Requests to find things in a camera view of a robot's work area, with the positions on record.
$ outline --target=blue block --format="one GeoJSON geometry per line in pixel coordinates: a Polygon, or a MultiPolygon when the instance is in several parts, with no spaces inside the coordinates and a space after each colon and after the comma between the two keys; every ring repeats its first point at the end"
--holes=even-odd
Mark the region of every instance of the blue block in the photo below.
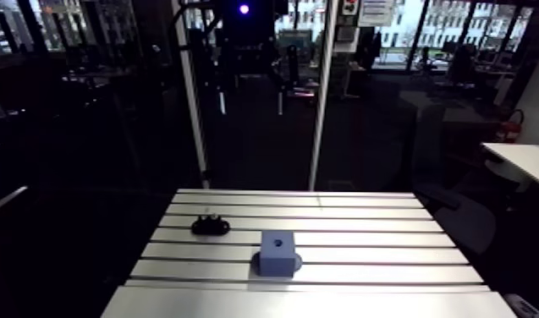
{"type": "Polygon", "coordinates": [[[259,275],[292,277],[297,262],[292,231],[262,231],[259,275]]]}

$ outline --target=computer monitor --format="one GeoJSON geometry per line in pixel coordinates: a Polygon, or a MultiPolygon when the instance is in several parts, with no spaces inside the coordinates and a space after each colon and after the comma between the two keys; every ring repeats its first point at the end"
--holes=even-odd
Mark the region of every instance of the computer monitor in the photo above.
{"type": "Polygon", "coordinates": [[[457,50],[457,42],[446,41],[441,52],[454,53],[457,50]]]}
{"type": "Polygon", "coordinates": [[[496,66],[500,68],[507,68],[512,64],[512,58],[514,54],[512,52],[500,52],[496,59],[496,66]]]}
{"type": "Polygon", "coordinates": [[[478,61],[483,63],[494,63],[498,54],[493,50],[482,50],[478,53],[478,61]]]}

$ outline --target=black object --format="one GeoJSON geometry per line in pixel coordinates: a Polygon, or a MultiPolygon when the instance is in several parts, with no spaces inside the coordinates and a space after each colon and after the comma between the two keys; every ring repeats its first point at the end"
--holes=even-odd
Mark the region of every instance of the black object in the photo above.
{"type": "Polygon", "coordinates": [[[42,35],[41,27],[36,21],[36,15],[32,11],[29,0],[17,0],[20,8],[20,12],[25,18],[26,26],[32,41],[34,42],[34,51],[39,54],[48,54],[48,48],[44,42],[44,36],[42,35]]]}
{"type": "Polygon", "coordinates": [[[191,231],[194,235],[225,235],[229,232],[229,223],[220,216],[199,216],[192,223],[191,231]]]}
{"type": "Polygon", "coordinates": [[[80,34],[81,44],[86,46],[87,39],[85,38],[84,29],[81,27],[81,17],[79,14],[74,14],[73,17],[74,17],[75,27],[78,28],[78,33],[80,34]]]}
{"type": "Polygon", "coordinates": [[[54,19],[54,24],[56,25],[56,30],[60,36],[60,41],[62,42],[63,49],[67,52],[69,50],[68,39],[66,38],[66,33],[63,31],[62,21],[58,14],[52,14],[52,19],[54,19]]]}
{"type": "Polygon", "coordinates": [[[441,52],[445,53],[454,53],[455,51],[457,51],[457,42],[453,41],[446,41],[441,50],[441,52]]]}

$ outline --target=office window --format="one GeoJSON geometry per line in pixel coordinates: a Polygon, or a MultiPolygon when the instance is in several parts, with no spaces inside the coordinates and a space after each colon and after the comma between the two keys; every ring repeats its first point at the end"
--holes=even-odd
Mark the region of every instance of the office window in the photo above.
{"type": "Polygon", "coordinates": [[[392,47],[395,47],[395,44],[396,44],[397,41],[398,41],[398,34],[397,34],[397,33],[393,33],[392,47]]]}
{"type": "Polygon", "coordinates": [[[487,18],[480,17],[477,23],[468,30],[467,36],[471,38],[473,43],[478,45],[483,50],[497,50],[500,48],[506,29],[510,20],[514,16],[514,5],[496,4],[493,9],[485,12],[484,15],[492,17],[492,24],[487,25],[487,18]]]}
{"type": "Polygon", "coordinates": [[[516,23],[514,25],[514,29],[512,30],[512,35],[510,36],[510,40],[508,41],[508,45],[506,46],[506,50],[516,52],[518,49],[518,45],[520,44],[520,41],[522,40],[522,36],[525,32],[525,27],[528,25],[528,21],[530,20],[531,14],[533,13],[532,8],[522,8],[520,11],[520,15],[518,16],[518,19],[516,20],[516,23]]]}

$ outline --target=aluminum table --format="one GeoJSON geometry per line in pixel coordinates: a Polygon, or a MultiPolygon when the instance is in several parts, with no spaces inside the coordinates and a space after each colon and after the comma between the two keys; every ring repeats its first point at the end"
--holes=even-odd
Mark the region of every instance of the aluminum table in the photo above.
{"type": "Polygon", "coordinates": [[[181,189],[111,317],[515,317],[412,194],[181,189]],[[232,230],[196,237],[197,216],[232,230]],[[294,231],[303,266],[258,277],[261,230],[294,231]]]}

